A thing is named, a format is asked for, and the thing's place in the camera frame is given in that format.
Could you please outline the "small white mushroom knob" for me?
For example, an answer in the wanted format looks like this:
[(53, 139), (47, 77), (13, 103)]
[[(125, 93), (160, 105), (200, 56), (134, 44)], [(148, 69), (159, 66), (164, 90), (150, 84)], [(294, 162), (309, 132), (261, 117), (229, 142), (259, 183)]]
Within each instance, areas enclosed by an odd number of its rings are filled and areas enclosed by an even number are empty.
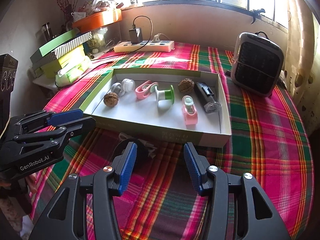
[(117, 94), (118, 97), (121, 97), (125, 94), (125, 91), (123, 90), (121, 83), (116, 82), (111, 86), (111, 93)]

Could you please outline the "pink clip with teal button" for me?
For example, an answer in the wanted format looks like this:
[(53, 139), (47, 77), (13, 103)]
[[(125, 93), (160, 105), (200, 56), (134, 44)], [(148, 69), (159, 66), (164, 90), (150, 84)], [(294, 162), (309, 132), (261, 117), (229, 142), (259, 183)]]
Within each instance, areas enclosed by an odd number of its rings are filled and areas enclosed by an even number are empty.
[(185, 95), (182, 98), (183, 102), (183, 117), (186, 125), (196, 125), (198, 123), (198, 114), (193, 101), (193, 98), (189, 95)]

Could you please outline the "brown walnut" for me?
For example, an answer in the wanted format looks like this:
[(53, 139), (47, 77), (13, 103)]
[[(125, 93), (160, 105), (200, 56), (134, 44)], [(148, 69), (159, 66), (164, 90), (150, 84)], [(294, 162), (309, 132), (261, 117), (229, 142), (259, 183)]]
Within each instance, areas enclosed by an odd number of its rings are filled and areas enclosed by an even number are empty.
[(192, 92), (193, 88), (194, 88), (194, 82), (192, 79), (183, 79), (178, 84), (178, 90), (184, 94)]
[(115, 92), (109, 92), (104, 95), (103, 102), (107, 107), (114, 107), (118, 104), (119, 97)]

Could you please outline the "white round cap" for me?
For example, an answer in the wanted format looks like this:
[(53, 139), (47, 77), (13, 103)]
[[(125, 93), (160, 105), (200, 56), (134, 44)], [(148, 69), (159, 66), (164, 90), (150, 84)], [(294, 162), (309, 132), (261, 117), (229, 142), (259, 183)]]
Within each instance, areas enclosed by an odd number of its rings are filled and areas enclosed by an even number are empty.
[(123, 79), (121, 82), (121, 89), (122, 91), (124, 91), (125, 93), (131, 92), (135, 90), (135, 81), (132, 79)]

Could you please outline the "green striped gift box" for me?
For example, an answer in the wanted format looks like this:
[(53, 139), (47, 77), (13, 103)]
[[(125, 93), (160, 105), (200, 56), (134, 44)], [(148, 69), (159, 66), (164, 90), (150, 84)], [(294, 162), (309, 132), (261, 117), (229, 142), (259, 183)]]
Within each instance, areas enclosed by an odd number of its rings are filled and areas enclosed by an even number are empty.
[(47, 55), (54, 55), (56, 59), (59, 59), (72, 49), (87, 42), (92, 37), (91, 31), (81, 34), (77, 28), (72, 29), (41, 46), (33, 53), (33, 55), (31, 55), (30, 60), (32, 63), (37, 63)]

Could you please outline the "black oval disc with magnets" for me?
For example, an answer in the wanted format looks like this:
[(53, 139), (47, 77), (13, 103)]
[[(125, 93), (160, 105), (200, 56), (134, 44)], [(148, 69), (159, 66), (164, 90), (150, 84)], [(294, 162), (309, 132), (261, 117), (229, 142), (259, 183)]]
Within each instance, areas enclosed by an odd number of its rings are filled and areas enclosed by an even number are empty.
[(115, 147), (113, 151), (113, 157), (121, 155), (124, 152), (129, 142), (133, 142), (137, 145), (137, 157), (135, 161), (135, 167), (141, 166), (144, 162), (147, 161), (149, 152), (146, 146), (144, 146), (143, 143), (136, 138), (129, 138), (129, 139), (122, 140)]

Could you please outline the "yellow green box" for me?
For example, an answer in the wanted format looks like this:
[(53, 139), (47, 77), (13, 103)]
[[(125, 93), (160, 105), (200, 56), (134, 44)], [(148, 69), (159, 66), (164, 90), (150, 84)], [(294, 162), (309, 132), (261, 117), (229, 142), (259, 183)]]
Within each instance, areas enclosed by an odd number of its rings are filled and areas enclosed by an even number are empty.
[(40, 67), (40, 69), (43, 71), (44, 75), (49, 78), (53, 79), (55, 78), (58, 71), (60, 71), (62, 68), (67, 66), (68, 63), (71, 63), (72, 61), (81, 59), (85, 56), (84, 46), (80, 45), (67, 54), (63, 55), (59, 59), (55, 59), (54, 61), (51, 61), (43, 66)]

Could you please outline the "white plug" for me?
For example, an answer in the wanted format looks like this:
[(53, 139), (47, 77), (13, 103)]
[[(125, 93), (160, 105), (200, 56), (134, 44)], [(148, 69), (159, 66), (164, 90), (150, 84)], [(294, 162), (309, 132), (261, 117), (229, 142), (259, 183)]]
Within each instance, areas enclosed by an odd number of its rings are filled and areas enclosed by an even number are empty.
[(159, 43), (159, 42), (161, 42), (162, 41), (162, 39), (161, 39), (161, 37), (164, 37), (165, 39), (165, 41), (170, 41), (170, 38), (168, 38), (167, 37), (167, 35), (165, 35), (165, 34), (163, 34), (163, 33), (158, 33), (158, 34), (156, 34), (154, 37), (153, 37), (153, 42), (154, 43)]

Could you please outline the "tissue pack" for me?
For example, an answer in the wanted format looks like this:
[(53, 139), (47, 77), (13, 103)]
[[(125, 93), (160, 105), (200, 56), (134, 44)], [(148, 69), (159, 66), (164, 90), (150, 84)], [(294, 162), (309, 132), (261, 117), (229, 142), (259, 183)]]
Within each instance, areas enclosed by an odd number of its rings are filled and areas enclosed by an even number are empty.
[(55, 76), (55, 84), (57, 87), (65, 87), (75, 82), (88, 68), (91, 66), (88, 57), (78, 62), (68, 63), (64, 68), (59, 70)]

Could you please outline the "heart pattern curtain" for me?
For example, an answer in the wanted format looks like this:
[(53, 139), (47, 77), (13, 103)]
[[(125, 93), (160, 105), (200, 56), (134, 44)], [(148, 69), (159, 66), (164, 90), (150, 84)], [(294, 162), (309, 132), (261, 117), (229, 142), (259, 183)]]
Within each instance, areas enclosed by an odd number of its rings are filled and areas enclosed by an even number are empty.
[(319, 22), (304, 0), (288, 0), (286, 85), (311, 135), (319, 128)]

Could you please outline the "grey portable heater fan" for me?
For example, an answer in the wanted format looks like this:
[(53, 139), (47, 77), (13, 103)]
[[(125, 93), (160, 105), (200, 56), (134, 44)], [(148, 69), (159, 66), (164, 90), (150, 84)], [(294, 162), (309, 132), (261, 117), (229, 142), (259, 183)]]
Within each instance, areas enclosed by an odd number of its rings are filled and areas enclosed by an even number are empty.
[(280, 46), (266, 34), (241, 33), (232, 56), (232, 81), (255, 94), (268, 97), (272, 94), (284, 63)]

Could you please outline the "green white spool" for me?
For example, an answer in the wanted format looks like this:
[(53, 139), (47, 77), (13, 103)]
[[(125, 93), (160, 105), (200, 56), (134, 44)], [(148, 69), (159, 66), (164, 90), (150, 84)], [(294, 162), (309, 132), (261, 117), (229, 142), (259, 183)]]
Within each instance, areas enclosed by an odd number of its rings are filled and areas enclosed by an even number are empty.
[(168, 89), (155, 88), (156, 103), (158, 108), (170, 108), (175, 102), (175, 92), (173, 85)]

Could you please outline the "orange tray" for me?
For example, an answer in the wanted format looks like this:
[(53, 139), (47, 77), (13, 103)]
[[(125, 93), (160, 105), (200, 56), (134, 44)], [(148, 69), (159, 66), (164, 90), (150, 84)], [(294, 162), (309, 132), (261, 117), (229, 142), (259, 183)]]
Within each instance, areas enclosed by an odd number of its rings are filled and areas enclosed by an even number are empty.
[(89, 31), (104, 27), (106, 25), (116, 23), (122, 20), (121, 10), (114, 9), (109, 11), (102, 11), (87, 16), (72, 24), (80, 33), (87, 33)]

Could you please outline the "black window hook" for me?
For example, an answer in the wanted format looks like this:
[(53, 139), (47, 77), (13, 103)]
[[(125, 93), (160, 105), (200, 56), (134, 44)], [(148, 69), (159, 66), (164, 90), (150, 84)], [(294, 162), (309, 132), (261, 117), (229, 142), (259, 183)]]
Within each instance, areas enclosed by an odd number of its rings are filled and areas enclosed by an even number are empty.
[(261, 13), (265, 13), (266, 11), (265, 11), (265, 9), (263, 9), (263, 8), (261, 8), (261, 9), (258, 9), (258, 10), (252, 10), (252, 18), (253, 18), (253, 21), (252, 21), (252, 23), (251, 24), (253, 24), (255, 21), (256, 21), (256, 19), (257, 19), (257, 17), (261, 14)]

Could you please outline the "white power strip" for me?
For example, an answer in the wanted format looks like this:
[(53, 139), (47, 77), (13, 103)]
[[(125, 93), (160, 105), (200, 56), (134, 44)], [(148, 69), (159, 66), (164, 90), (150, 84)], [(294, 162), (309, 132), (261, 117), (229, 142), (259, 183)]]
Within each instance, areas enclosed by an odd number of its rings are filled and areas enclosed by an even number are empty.
[(175, 48), (174, 41), (143, 41), (138, 44), (132, 44), (131, 42), (121, 42), (114, 47), (114, 52), (134, 52), (134, 51), (144, 51), (144, 52), (171, 52)]

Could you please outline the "black power adapter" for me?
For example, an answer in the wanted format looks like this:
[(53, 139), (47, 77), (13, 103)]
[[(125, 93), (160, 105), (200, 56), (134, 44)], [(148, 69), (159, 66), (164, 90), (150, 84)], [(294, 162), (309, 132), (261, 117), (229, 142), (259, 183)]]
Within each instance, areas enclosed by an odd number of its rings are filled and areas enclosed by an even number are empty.
[(129, 30), (130, 41), (132, 44), (139, 44), (143, 41), (141, 28), (132, 28)]

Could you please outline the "green white cardboard box tray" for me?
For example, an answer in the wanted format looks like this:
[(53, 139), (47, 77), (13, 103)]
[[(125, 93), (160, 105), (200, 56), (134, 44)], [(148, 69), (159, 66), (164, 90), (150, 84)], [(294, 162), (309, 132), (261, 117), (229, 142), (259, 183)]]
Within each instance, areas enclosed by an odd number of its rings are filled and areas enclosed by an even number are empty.
[[(178, 84), (186, 78), (205, 83), (221, 105), (218, 111), (207, 113), (195, 92), (190, 92), (197, 111), (197, 123), (192, 125), (185, 123), (188, 116), (183, 110), (184, 95), (178, 90)], [(112, 90), (112, 85), (124, 79), (133, 80), (137, 86), (146, 81), (156, 82), (161, 94), (173, 88), (175, 101), (157, 101), (155, 93), (139, 100), (135, 91), (131, 91), (121, 96), (114, 107), (106, 106), (104, 95)], [(232, 135), (225, 92), (220, 75), (216, 73), (159, 68), (113, 69), (99, 81), (80, 109), (95, 118), (97, 127), (136, 137), (222, 148)]]

